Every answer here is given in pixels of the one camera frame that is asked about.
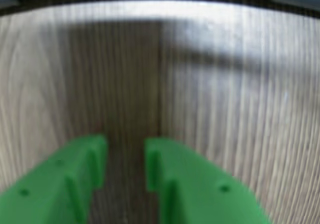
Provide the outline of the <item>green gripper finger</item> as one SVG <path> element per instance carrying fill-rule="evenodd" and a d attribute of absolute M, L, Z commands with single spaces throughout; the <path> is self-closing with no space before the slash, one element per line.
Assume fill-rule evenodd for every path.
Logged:
<path fill-rule="evenodd" d="M 268 224 L 255 195 L 187 145 L 144 141 L 146 188 L 158 200 L 161 224 Z"/>
<path fill-rule="evenodd" d="M 85 224 L 94 191 L 104 185 L 108 142 L 78 137 L 0 195 L 2 224 Z"/>

